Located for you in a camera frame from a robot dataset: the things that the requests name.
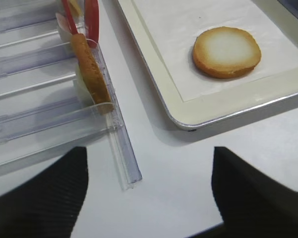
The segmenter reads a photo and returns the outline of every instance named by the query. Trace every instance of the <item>white table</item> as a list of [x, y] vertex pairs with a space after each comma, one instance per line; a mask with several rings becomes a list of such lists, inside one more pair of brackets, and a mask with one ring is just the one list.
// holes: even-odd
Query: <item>white table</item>
[[[213, 137], [167, 118], [116, 4], [100, 1], [100, 45], [143, 181], [122, 191], [108, 139], [88, 146], [89, 188], [72, 237], [183, 238], [222, 222], [211, 191], [214, 146], [226, 146], [298, 191], [298, 109]], [[0, 194], [54, 160], [0, 177]]]

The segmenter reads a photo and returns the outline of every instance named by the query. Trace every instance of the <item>tray rim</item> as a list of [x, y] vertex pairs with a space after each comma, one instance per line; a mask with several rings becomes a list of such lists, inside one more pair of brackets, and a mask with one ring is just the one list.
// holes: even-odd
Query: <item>tray rim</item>
[[[265, 0], [254, 0], [255, 4], [270, 4], [268, 8], [273, 8], [274, 11], [279, 12], [280, 14], [283, 14], [283, 17], [286, 19], [287, 24], [290, 22], [291, 26], [288, 26], [290, 29], [298, 29], [298, 20], [296, 17], [294, 17], [290, 12], [288, 12], [280, 3], [278, 0], [272, 0], [267, 3]], [[253, 110], [256, 110], [261, 107], [268, 106], [270, 104], [274, 104], [279, 101], [286, 100], [288, 98], [292, 98], [295, 96], [298, 96], [298, 68], [295, 68], [293, 70], [289, 70], [287, 72], [283, 72], [281, 74], [272, 75], [265, 78], [265, 85], [263, 84], [263, 80], [259, 79], [251, 83], [247, 83], [238, 87], [235, 87], [233, 89], [228, 89], [223, 91], [225, 94], [234, 94], [236, 93], [236, 89], [240, 88], [240, 90], [250, 89], [250, 87], [256, 87], [257, 89], [261, 89], [264, 91], [264, 93], [259, 93], [254, 90], [250, 90], [251, 93], [253, 93], [253, 96], [248, 98], [247, 101], [248, 104], [239, 104], [239, 109], [234, 110], [233, 108], [230, 109], [230, 112], [228, 113], [222, 113], [222, 115], [219, 115], [218, 117], [210, 118], [210, 119], [200, 119], [197, 123], [187, 123], [183, 121], [183, 117], [181, 119], [180, 114], [185, 114], [188, 112], [192, 112], [192, 106], [188, 106], [188, 104], [191, 104], [193, 101], [201, 101], [201, 98], [197, 98], [188, 102], [183, 102], [176, 86], [173, 83], [173, 79], [171, 75], [168, 73], [168, 70], [161, 59], [161, 56], [157, 52], [157, 48], [154, 45], [154, 41], [150, 35], [150, 33], [146, 30], [146, 26], [144, 26], [144, 23], [142, 22], [141, 18], [139, 17], [139, 13], [136, 9], [135, 4], [133, 3], [133, 0], [117, 0], [118, 6], [123, 14], [123, 17], [125, 18], [127, 25], [132, 33], [132, 36], [134, 38], [134, 41], [137, 45], [137, 48], [142, 56], [142, 59], [145, 63], [145, 66], [149, 72], [149, 75], [151, 77], [151, 80], [158, 92], [158, 95], [161, 99], [161, 102], [166, 110], [166, 113], [168, 117], [180, 128], [183, 130], [197, 130], [199, 128], [205, 127], [207, 125], [213, 124], [215, 122], [219, 122], [231, 117], [235, 117], [240, 114], [244, 114]], [[159, 64], [157, 65], [154, 61], [160, 60]], [[173, 91], [173, 99], [176, 99], [176, 103], [170, 103], [170, 93], [168, 95], [165, 95], [165, 89], [162, 88], [161, 82], [156, 81], [156, 76], [158, 73], [161, 73], [165, 77], [167, 76], [168, 86], [171, 87], [171, 91]], [[277, 84], [277, 90], [275, 90], [276, 84], [274, 82], [282, 82], [282, 86], [280, 86], [281, 83]]]

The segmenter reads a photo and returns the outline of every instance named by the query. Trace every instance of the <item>white paper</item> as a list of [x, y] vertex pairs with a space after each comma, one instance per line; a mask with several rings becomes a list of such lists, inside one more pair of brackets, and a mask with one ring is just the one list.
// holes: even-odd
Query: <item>white paper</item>
[[[134, 3], [185, 102], [298, 67], [298, 48], [251, 0], [134, 0]], [[196, 38], [219, 26], [246, 30], [257, 41], [262, 59], [247, 76], [216, 80], [195, 68], [192, 49]]]

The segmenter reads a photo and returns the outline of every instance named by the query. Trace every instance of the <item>white tray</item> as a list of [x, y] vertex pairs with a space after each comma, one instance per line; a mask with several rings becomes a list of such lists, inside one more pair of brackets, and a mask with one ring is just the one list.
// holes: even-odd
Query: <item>white tray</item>
[[[298, 45], [298, 20], [277, 0], [254, 0]], [[171, 120], [184, 130], [270, 105], [298, 95], [298, 68], [184, 102], [133, 0], [118, 0], [152, 81]]]

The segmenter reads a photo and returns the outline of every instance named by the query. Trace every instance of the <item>baking tray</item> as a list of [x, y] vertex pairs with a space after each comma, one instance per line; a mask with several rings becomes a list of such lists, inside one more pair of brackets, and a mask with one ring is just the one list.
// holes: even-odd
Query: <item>baking tray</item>
[[[298, 96], [298, 68], [184, 102], [133, 0], [117, 0], [170, 119], [183, 130]], [[253, 1], [298, 47], [298, 19], [277, 0]]]
[[[0, 4], [0, 176], [107, 137], [122, 189], [132, 188], [142, 175], [101, 48], [92, 53], [114, 107], [105, 115], [82, 84], [55, 12], [54, 0]], [[83, 17], [76, 25], [84, 33]]]

